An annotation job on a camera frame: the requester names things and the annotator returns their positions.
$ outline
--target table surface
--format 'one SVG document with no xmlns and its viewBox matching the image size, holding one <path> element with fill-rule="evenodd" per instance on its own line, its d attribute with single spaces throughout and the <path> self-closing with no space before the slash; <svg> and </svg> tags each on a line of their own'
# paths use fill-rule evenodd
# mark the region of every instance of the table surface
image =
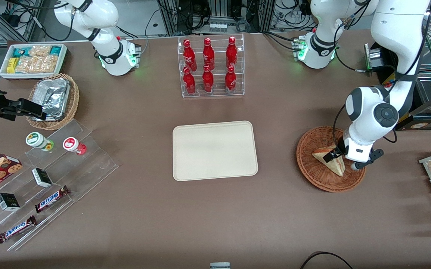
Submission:
<svg viewBox="0 0 431 269">
<path fill-rule="evenodd" d="M 181 97 L 177 38 L 150 39 L 141 67 L 122 77 L 101 68 L 89 42 L 67 43 L 64 72 L 80 89 L 76 118 L 121 166 L 18 251 L 0 245 L 0 268 L 298 268 L 316 251 L 355 268 L 431 268 L 431 185 L 417 162 L 431 155 L 431 131 L 399 132 L 394 145 L 379 140 L 385 155 L 359 186 L 321 191 L 298 169 L 297 142 L 333 124 L 347 94 L 376 77 L 337 60 L 310 69 L 262 34 L 245 38 L 246 95 L 230 99 Z M 372 42 L 368 30 L 346 31 L 340 57 L 362 68 Z M 34 84 L 2 79 L 0 89 L 26 97 Z M 176 126 L 241 120 L 254 127 L 258 174 L 174 180 Z M 348 124 L 343 114 L 337 125 Z M 31 131 L 25 118 L 0 119 L 0 153 L 28 151 Z M 306 268 L 322 264 L 342 268 L 327 257 Z"/>
</svg>

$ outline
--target white tray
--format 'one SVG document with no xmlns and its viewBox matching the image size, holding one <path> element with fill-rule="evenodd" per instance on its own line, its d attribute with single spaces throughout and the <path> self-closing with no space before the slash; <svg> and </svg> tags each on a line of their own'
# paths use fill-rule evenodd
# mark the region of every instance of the white tray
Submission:
<svg viewBox="0 0 431 269">
<path fill-rule="evenodd" d="M 53 46 L 53 47 L 61 47 L 60 54 L 58 55 L 58 61 L 56 62 L 55 71 L 53 73 L 7 73 L 7 67 L 8 67 L 8 61 L 13 56 L 13 52 L 16 48 L 25 48 L 25 47 L 31 47 L 31 46 Z M 46 78 L 50 75 L 57 75 L 60 73 L 61 67 L 63 65 L 63 61 L 65 60 L 67 48 L 65 45 L 61 43 L 42 43 L 42 44 L 16 44 L 11 45 L 8 48 L 7 54 L 5 56 L 5 59 L 3 60 L 3 63 L 0 68 L 0 76 L 2 78 L 6 78 L 7 80 L 31 80 L 35 78 Z"/>
<path fill-rule="evenodd" d="M 173 177 L 177 181 L 257 174 L 249 121 L 178 126 L 173 130 Z"/>
</svg>

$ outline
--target coca-cola bottle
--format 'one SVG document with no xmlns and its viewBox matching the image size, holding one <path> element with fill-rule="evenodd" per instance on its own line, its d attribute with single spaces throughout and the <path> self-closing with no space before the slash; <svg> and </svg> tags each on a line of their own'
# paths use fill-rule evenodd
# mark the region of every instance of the coca-cola bottle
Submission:
<svg viewBox="0 0 431 269">
<path fill-rule="evenodd" d="M 211 70 L 214 70 L 216 67 L 214 48 L 212 48 L 211 39 L 208 37 L 204 38 L 204 51 L 202 51 L 202 55 L 204 56 L 204 65 L 208 65 Z"/>
<path fill-rule="evenodd" d="M 226 50 L 226 66 L 229 68 L 230 65 L 236 66 L 237 63 L 237 48 L 236 48 L 236 38 L 229 37 L 229 46 Z"/>
<path fill-rule="evenodd" d="M 197 70 L 197 64 L 195 63 L 195 53 L 194 50 L 190 47 L 190 41 L 188 39 L 184 39 L 184 61 L 186 66 L 190 68 L 191 71 L 195 72 Z"/>
<path fill-rule="evenodd" d="M 211 93 L 212 89 L 214 88 L 214 75 L 212 75 L 211 68 L 209 67 L 209 65 L 204 66 L 202 80 L 204 81 L 205 92 Z"/>
<path fill-rule="evenodd" d="M 184 71 L 183 80 L 184 80 L 184 87 L 186 88 L 186 92 L 189 95 L 194 95 L 195 94 L 194 76 L 190 73 L 189 67 L 184 67 L 183 71 Z"/>
<path fill-rule="evenodd" d="M 227 68 L 226 74 L 226 92 L 228 94 L 233 94 L 236 91 L 236 75 L 234 73 L 234 66 L 230 65 Z"/>
</svg>

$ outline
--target wicker basket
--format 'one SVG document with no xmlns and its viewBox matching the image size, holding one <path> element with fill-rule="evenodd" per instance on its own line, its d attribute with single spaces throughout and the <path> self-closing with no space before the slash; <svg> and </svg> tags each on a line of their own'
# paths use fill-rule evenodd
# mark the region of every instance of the wicker basket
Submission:
<svg viewBox="0 0 431 269">
<path fill-rule="evenodd" d="M 316 187 L 330 192 L 349 191 L 356 187 L 365 176 L 365 168 L 354 171 L 351 160 L 344 158 L 345 173 L 342 177 L 332 172 L 311 154 L 317 148 L 333 146 L 331 126 L 321 126 L 306 132 L 297 145 L 297 163 L 301 172 Z M 341 138 L 343 131 L 335 129 L 335 137 Z"/>
<path fill-rule="evenodd" d="M 71 83 L 71 88 L 69 92 L 70 95 L 68 97 L 68 104 L 66 105 L 66 113 L 65 113 L 66 115 L 61 121 L 33 121 L 29 117 L 26 117 L 28 122 L 34 128 L 44 129 L 47 131 L 58 130 L 59 128 L 65 126 L 68 122 L 70 122 L 72 118 L 74 118 L 74 115 L 76 114 L 76 110 L 78 108 L 78 101 L 79 101 L 78 85 L 74 83 L 74 80 L 69 75 L 61 74 L 61 73 L 58 75 L 52 75 L 48 78 L 45 78 L 44 80 L 55 80 L 57 78 L 64 78 L 65 80 Z M 30 100 L 33 98 L 36 85 L 33 87 L 33 90 L 30 93 L 30 98 L 29 98 Z"/>
</svg>

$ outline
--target clear acrylic shelf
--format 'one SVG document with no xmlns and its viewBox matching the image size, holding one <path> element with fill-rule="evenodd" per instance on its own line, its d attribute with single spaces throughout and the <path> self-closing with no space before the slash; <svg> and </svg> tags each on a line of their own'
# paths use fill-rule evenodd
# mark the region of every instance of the clear acrylic shelf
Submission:
<svg viewBox="0 0 431 269">
<path fill-rule="evenodd" d="M 236 79 L 236 90 L 233 94 L 226 93 L 226 49 L 229 44 L 229 37 L 234 36 L 236 38 L 237 47 L 237 63 L 235 66 Z M 214 90 L 212 93 L 207 93 L 204 90 L 204 83 L 202 81 L 202 74 L 204 72 L 204 59 L 202 57 L 202 51 L 204 50 L 204 37 L 211 38 L 212 48 L 214 48 L 215 55 L 215 69 L 212 70 L 214 75 Z M 195 79 L 195 95 L 187 94 L 184 87 L 183 81 L 183 68 L 185 67 L 184 62 L 184 46 L 182 42 L 184 39 L 190 40 L 190 46 L 195 53 L 195 62 L 197 63 L 197 70 L 192 72 Z M 245 57 L 244 57 L 245 45 L 243 34 L 221 34 L 221 35 L 209 35 L 209 36 L 185 36 L 179 37 L 177 43 L 177 56 L 179 60 L 179 76 L 181 77 L 181 92 L 183 97 L 209 97 L 209 96 L 238 96 L 245 94 Z"/>
<path fill-rule="evenodd" d="M 72 120 L 48 137 L 55 143 L 51 151 L 44 152 L 33 148 L 19 158 L 23 168 L 16 175 L 2 182 L 0 192 L 14 194 L 21 208 L 13 212 L 3 211 L 0 208 L 0 233 L 27 220 L 31 215 L 35 215 L 37 225 L 14 235 L 4 242 L 2 247 L 6 247 L 7 250 L 19 249 L 118 168 L 108 153 L 98 146 L 90 133 L 91 131 L 78 121 Z M 87 150 L 84 155 L 76 155 L 62 148 L 63 140 L 69 136 L 77 138 L 86 145 Z M 35 167 L 46 170 L 53 182 L 51 187 L 43 188 L 36 184 L 31 173 Z M 70 194 L 59 199 L 46 210 L 36 213 L 34 207 L 36 204 L 65 185 L 71 191 Z"/>
</svg>

